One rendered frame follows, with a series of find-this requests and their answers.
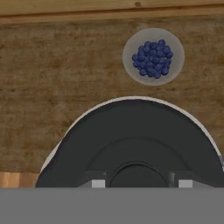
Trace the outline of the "heap of blueberries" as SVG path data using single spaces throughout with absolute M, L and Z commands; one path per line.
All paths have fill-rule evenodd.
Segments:
M 160 39 L 158 42 L 146 41 L 131 58 L 141 76 L 160 79 L 169 73 L 172 57 L 171 47 Z

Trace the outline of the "clear glass bowl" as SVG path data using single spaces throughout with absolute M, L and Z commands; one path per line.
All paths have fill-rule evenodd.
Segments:
M 138 47 L 146 41 L 157 42 L 163 39 L 171 48 L 174 56 L 171 59 L 169 73 L 160 79 L 141 76 L 133 66 L 132 55 L 137 53 Z M 122 63 L 128 75 L 135 81 L 146 86 L 161 86 L 174 80 L 181 72 L 185 63 L 185 51 L 179 39 L 171 32 L 160 28 L 147 28 L 138 31 L 127 41 L 122 52 Z

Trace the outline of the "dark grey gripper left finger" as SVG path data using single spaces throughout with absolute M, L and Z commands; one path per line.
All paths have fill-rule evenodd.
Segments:
M 82 188 L 105 188 L 106 187 L 105 171 L 86 171 L 80 180 L 79 187 Z

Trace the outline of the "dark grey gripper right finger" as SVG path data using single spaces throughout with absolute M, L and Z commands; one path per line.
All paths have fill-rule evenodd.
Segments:
M 210 188 L 214 185 L 200 178 L 192 171 L 173 171 L 169 173 L 169 187 Z

